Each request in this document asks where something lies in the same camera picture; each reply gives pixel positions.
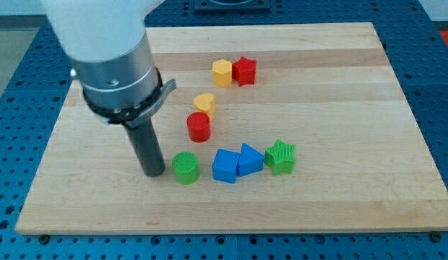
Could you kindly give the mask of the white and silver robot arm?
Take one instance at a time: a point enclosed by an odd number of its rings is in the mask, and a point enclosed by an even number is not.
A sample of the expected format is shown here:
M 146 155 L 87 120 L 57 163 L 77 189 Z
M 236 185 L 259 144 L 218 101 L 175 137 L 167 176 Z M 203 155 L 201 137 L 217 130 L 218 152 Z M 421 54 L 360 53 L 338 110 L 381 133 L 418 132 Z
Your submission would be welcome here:
M 164 0 L 41 0 L 89 108 L 136 128 L 160 110 L 176 83 L 154 64 L 145 17 Z

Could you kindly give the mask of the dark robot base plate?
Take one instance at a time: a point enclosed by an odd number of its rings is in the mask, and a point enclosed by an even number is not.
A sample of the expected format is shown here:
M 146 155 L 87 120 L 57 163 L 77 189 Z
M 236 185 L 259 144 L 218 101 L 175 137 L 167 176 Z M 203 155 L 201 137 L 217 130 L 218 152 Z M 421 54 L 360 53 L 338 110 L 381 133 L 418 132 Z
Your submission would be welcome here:
M 194 11 L 269 11 L 271 0 L 193 0 Z

